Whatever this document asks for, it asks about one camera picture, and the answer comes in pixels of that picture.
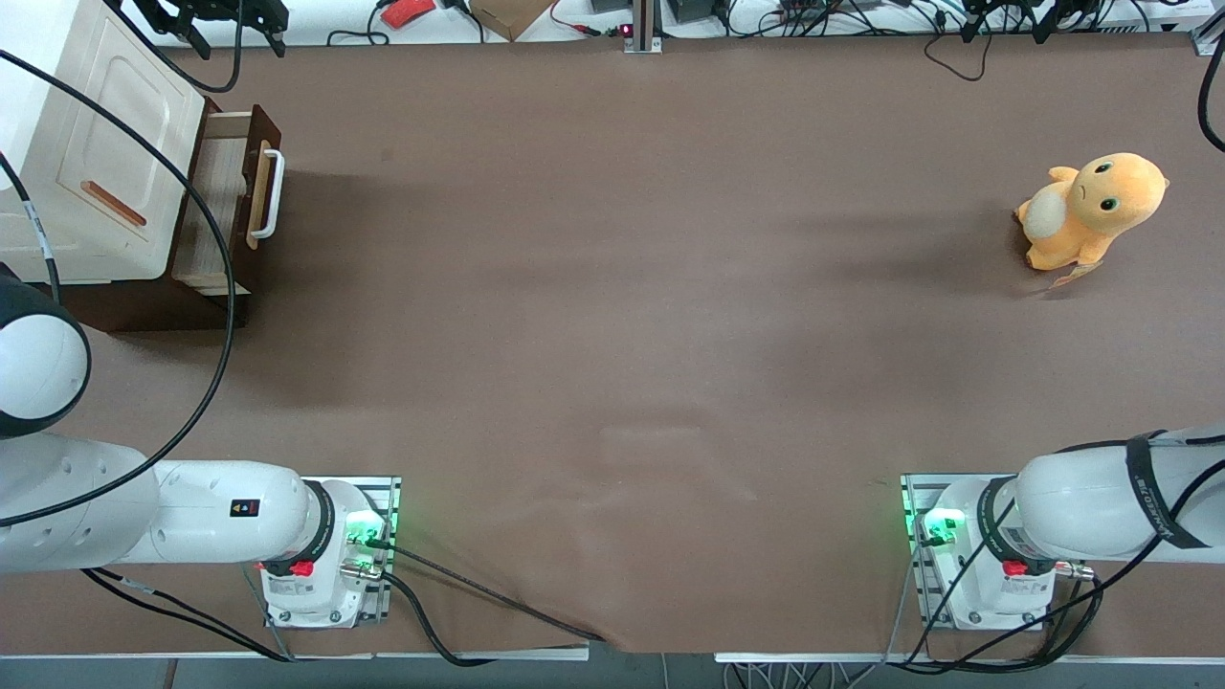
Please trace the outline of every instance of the brown table surface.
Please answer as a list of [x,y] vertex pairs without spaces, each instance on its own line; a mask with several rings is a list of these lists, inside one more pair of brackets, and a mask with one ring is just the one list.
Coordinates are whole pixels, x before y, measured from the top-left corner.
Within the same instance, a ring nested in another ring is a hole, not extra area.
[[[221,102],[262,104],[292,172],[267,293],[176,456],[399,474],[402,542],[625,650],[880,651],[899,474],[1225,409],[1225,157],[1187,37],[997,38],[980,83],[921,45],[251,50]],[[1165,205],[1027,295],[1011,210],[1118,150],[1161,166]],[[58,430],[152,451],[219,336],[92,342]],[[267,639],[235,566],[135,571]],[[1225,655],[1220,571],[1140,568],[1079,652]],[[412,580],[456,649],[575,641]],[[76,573],[0,588],[4,652],[230,650]],[[401,603],[290,645],[425,649]]]

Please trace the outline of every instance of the white cabinet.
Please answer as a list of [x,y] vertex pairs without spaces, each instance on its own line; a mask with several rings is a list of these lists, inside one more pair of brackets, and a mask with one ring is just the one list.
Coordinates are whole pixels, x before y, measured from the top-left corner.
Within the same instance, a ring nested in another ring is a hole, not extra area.
[[[9,31],[21,28],[26,4],[0,0]],[[205,99],[151,55],[102,0],[60,5],[61,12],[72,12],[71,22],[64,36],[50,37],[51,54],[43,37],[38,66],[100,103],[187,173]],[[38,28],[32,18],[23,31]],[[10,49],[24,58],[20,48]],[[7,63],[0,63],[0,70],[10,72],[4,80],[10,83],[36,78],[15,77],[11,72],[18,70]],[[11,130],[9,136],[0,131],[0,145],[7,141],[21,153],[5,151],[39,210],[62,282],[165,273],[183,186],[136,142],[70,96],[51,89],[24,105],[18,116],[36,123],[28,145],[13,143],[23,128],[11,118],[0,120]],[[5,180],[0,189],[6,186]],[[0,262],[27,282],[47,281],[38,244],[12,191],[0,192]]]

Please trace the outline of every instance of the warning label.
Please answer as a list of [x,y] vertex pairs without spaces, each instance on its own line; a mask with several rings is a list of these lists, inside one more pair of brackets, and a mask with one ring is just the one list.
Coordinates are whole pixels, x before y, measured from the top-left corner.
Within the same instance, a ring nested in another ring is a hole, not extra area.
[[1003,586],[1001,586],[1000,590],[1013,596],[1036,596],[1039,593],[1045,593],[1049,587],[1050,585],[1040,579],[1029,576],[1006,576]]
[[270,579],[268,591],[277,596],[305,596],[315,591],[315,585],[296,579]]

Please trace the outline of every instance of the cable connector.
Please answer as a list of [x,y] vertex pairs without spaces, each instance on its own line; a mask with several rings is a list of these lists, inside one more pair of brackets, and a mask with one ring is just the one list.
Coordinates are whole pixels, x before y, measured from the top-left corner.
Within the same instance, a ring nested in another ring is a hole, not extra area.
[[1076,581],[1093,581],[1093,577],[1098,575],[1089,565],[1063,560],[1055,563],[1055,574]]
[[345,560],[341,563],[341,574],[354,579],[379,581],[382,579],[382,573],[383,569],[381,566],[370,563],[359,563],[354,560]]

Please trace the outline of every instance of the plush toy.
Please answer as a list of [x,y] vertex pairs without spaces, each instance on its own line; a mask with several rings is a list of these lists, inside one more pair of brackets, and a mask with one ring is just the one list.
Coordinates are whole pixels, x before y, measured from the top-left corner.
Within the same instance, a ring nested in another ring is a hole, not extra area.
[[1161,205],[1170,180],[1136,153],[1115,153],[1079,172],[1051,168],[1051,184],[1017,208],[1029,239],[1025,262],[1050,271],[1076,264],[1051,287],[1067,284],[1101,265],[1110,243],[1147,221]]

